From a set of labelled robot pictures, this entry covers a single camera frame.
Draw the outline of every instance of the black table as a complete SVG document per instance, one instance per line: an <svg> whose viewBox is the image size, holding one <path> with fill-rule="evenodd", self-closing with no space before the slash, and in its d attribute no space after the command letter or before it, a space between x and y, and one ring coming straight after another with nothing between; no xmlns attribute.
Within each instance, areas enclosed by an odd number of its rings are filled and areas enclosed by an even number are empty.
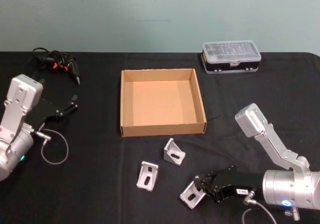
<svg viewBox="0 0 320 224"><path fill-rule="evenodd" d="M240 223L247 208L239 199L215 204L206 197L190 210L179 194L199 173L234 164L240 171L281 169L261 145L248 139L234 115L257 103L288 149L320 169L320 58L308 53L262 53L256 73L207 75L198 54L74 53L81 70L78 88L67 74L34 74L30 53L0 53L0 102L12 77L46 79L43 96L65 104L78 94L79 110L55 128L68 140L69 158L50 166L37 139L9 178L0 182L0 223ZM186 152L181 167L163 160L169 136L122 138L119 126L123 69L195 68L207 117L205 134L174 136ZM46 147L48 158L64 154L62 144ZM136 187L141 161L159 165L153 192ZM320 212L300 210L303 223ZM294 223L275 212L278 223ZM261 211L247 223L271 223Z"/></svg>

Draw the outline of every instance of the label sticker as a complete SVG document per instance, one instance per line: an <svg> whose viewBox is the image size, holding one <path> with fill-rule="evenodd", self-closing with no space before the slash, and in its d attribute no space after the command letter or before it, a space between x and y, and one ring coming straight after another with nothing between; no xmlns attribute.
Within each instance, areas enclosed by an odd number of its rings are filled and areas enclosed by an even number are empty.
<svg viewBox="0 0 320 224"><path fill-rule="evenodd" d="M239 195L248 195L249 194L249 191L246 190L246 189L236 189L236 193L239 194Z"/></svg>

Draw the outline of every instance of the cardboard box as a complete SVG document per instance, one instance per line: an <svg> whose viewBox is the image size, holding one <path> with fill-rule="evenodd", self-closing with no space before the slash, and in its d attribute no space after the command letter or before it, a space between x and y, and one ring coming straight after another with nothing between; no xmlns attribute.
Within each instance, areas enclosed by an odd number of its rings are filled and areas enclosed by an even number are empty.
<svg viewBox="0 0 320 224"><path fill-rule="evenodd" d="M204 133L207 121L195 72L123 70L122 136Z"/></svg>

